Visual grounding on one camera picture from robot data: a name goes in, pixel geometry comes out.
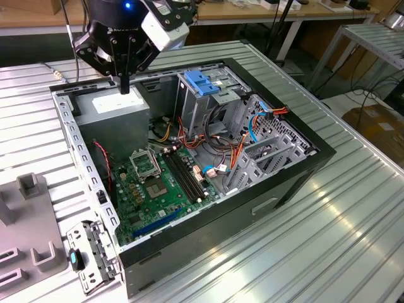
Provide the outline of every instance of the red cable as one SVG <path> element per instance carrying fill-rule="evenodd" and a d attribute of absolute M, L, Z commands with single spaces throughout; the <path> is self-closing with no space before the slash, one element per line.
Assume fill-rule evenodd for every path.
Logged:
<path fill-rule="evenodd" d="M 109 167 L 109 160 L 108 160 L 108 156 L 107 156 L 107 152 L 104 150 L 104 148 L 101 146 L 100 143 L 98 143 L 97 141 L 94 141 L 94 144 L 101 149 L 102 154 L 104 155 L 105 158 L 105 162 L 107 162 L 107 171 L 108 171 L 108 191 L 109 194 L 111 193 L 111 183 L 112 183 L 112 179 L 111 179 L 111 169 Z"/>

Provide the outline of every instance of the yellow wire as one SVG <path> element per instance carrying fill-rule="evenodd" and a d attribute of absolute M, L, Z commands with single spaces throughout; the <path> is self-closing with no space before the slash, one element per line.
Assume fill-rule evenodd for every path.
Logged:
<path fill-rule="evenodd" d="M 171 123 L 169 123 L 169 125 L 167 126 L 167 131 L 165 132 L 164 137 L 162 139 L 156 140 L 157 142 L 164 142 L 165 140 L 167 140 L 169 138 L 170 127 L 171 127 Z"/>

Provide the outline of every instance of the ram slot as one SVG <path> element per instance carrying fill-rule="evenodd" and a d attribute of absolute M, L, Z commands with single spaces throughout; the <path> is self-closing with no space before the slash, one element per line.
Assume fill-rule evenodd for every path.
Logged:
<path fill-rule="evenodd" d="M 164 160 L 178 184 L 192 203 L 197 202 L 198 199 L 205 198 L 199 184 L 189 173 L 187 167 L 177 155 L 165 155 Z"/>

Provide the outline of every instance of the wooden desk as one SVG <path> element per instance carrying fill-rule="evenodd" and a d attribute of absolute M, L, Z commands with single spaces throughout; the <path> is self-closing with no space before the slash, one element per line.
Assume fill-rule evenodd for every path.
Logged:
<path fill-rule="evenodd" d="M 289 11 L 287 21 L 295 20 L 326 20 L 326 19 L 352 19 L 352 18 L 368 18 L 375 16 L 379 11 L 371 8 L 369 11 L 357 11 L 353 13 L 343 12 L 334 13 L 324 6 L 318 4 L 315 0 L 310 0 L 307 5 L 302 5 L 302 8 L 298 11 Z M 261 23 L 257 20 L 268 19 L 273 20 L 275 17 L 275 10 L 267 10 L 258 5 L 251 5 L 248 8 L 238 8 L 231 3 L 203 3 L 199 6 L 199 25 L 205 24 L 234 24 L 234 23 Z"/>
<path fill-rule="evenodd" d="M 83 23 L 83 8 L 80 0 L 69 0 L 66 4 L 71 29 L 80 32 Z M 370 23 L 379 13 L 371 8 L 369 11 L 357 11 L 334 13 L 321 6 L 316 0 L 310 0 L 310 4 L 302 5 L 298 11 L 290 11 L 286 21 L 291 21 L 292 26 L 286 36 L 282 48 L 277 57 L 278 60 L 285 56 L 303 21 L 307 20 L 340 20 L 340 19 L 365 19 L 364 23 Z M 241 23 L 268 23 L 275 17 L 275 10 L 267 10 L 258 5 L 239 8 L 231 3 L 202 3 L 198 10 L 197 25 L 221 25 Z M 0 36 L 10 35 L 34 35 L 47 33 L 66 32 L 62 11 L 54 16 L 32 13 L 13 8 L 4 8 L 0 12 Z"/>

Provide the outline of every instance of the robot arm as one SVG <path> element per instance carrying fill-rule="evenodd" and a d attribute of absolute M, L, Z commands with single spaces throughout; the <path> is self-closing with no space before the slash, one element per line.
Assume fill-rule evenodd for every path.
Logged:
<path fill-rule="evenodd" d="M 121 94 L 129 93 L 132 74 L 185 41 L 196 12 L 194 4 L 176 8 L 171 0 L 88 0 L 88 7 L 88 31 L 74 42 L 74 51 L 99 73 L 112 76 Z"/>

